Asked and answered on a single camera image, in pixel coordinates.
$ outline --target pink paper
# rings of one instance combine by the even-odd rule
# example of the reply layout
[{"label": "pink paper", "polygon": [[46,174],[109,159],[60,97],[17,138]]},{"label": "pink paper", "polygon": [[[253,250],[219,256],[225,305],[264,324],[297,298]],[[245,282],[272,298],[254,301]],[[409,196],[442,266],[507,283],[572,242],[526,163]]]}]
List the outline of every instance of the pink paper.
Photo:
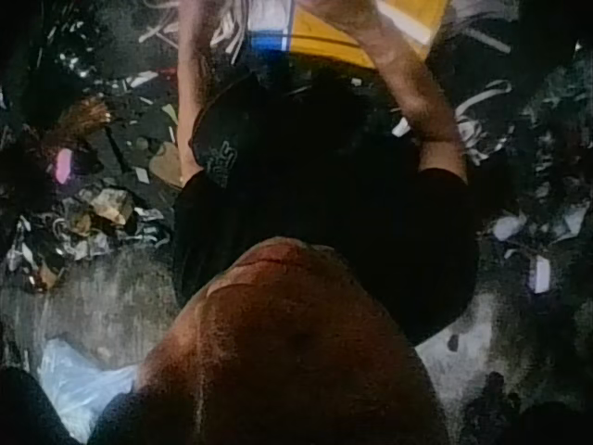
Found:
[{"label": "pink paper", "polygon": [[59,151],[56,159],[56,180],[65,184],[72,171],[72,150],[64,148]]}]

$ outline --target person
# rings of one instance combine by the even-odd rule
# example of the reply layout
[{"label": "person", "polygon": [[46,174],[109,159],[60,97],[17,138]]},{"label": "person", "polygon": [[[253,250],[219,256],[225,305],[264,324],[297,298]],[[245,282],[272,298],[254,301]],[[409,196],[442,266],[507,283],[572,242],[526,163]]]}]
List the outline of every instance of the person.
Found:
[{"label": "person", "polygon": [[317,151],[339,139],[323,133],[330,116],[285,126],[278,110],[295,102],[259,101],[256,84],[212,102],[221,2],[181,0],[173,281],[184,307],[92,445],[448,443],[413,346],[473,293],[454,113],[373,0],[298,3],[372,59],[421,141],[415,172],[382,191],[373,172]]}]

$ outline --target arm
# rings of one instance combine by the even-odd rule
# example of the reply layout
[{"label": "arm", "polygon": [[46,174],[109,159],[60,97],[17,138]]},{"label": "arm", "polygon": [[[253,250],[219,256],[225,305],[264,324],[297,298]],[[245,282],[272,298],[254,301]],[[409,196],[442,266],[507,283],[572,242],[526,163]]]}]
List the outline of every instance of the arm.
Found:
[{"label": "arm", "polygon": [[453,109],[430,71],[373,0],[299,0],[301,5],[356,39],[423,141],[420,170],[438,168],[466,181],[463,143]]},{"label": "arm", "polygon": [[182,0],[179,4],[179,126],[177,144],[185,185],[203,168],[189,145],[194,124],[208,99],[210,86],[210,38],[217,17],[213,0]]}]

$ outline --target plastic bag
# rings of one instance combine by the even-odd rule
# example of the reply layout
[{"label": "plastic bag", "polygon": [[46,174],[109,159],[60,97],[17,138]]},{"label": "plastic bag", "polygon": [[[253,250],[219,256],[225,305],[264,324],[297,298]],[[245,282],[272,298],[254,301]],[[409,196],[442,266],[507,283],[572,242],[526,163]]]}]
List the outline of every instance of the plastic bag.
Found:
[{"label": "plastic bag", "polygon": [[39,377],[66,429],[86,443],[107,405],[132,390],[137,369],[101,371],[67,342],[53,339],[45,345]]}]

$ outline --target black t-shirt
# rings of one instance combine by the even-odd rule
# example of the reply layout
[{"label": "black t-shirt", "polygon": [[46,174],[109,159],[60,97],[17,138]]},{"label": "black t-shirt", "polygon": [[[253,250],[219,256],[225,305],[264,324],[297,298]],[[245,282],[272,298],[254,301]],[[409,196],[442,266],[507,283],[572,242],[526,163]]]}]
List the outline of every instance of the black t-shirt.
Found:
[{"label": "black t-shirt", "polygon": [[196,175],[175,208],[179,301],[258,242],[287,236],[334,248],[413,344],[461,315],[477,263],[468,186],[432,169],[381,193],[356,166],[318,167],[290,169],[257,190]]}]

